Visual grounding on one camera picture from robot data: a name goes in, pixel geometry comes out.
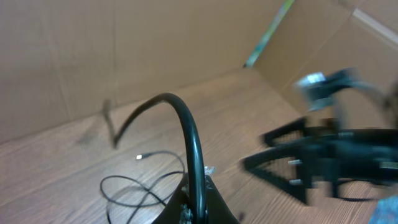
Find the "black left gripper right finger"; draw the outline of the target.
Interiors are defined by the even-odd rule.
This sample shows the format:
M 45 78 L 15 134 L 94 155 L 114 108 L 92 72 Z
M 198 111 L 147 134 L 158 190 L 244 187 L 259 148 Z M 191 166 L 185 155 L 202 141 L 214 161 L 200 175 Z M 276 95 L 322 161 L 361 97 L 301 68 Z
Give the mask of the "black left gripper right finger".
M 205 175 L 208 224 L 239 224 L 209 175 Z

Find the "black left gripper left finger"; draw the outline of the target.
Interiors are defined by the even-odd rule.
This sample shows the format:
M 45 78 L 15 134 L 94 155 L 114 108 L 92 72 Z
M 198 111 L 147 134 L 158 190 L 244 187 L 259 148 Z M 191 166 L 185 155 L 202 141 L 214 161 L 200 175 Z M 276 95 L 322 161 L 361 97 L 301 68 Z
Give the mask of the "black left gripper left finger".
M 191 224 L 192 211 L 187 193 L 188 177 L 185 174 L 161 214 L 152 224 Z

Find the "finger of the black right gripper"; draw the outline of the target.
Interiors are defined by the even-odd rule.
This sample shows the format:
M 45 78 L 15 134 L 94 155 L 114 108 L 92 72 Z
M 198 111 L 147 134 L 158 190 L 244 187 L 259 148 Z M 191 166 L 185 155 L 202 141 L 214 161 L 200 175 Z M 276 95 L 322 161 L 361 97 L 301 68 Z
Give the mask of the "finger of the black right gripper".
M 272 147 L 241 160 L 243 169 L 308 205 L 311 177 L 300 146 Z
M 308 136 L 307 119 L 301 117 L 261 135 L 261 140 L 269 147 L 285 144 Z

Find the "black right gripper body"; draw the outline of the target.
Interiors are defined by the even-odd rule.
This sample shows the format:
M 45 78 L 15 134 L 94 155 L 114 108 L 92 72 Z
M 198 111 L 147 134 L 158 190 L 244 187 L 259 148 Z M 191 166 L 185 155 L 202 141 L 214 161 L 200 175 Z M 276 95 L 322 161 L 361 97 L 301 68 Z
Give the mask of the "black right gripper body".
M 335 120 L 319 126 L 303 120 L 303 184 L 314 178 L 337 190 L 348 180 L 375 185 L 397 183 L 397 129 L 341 129 Z

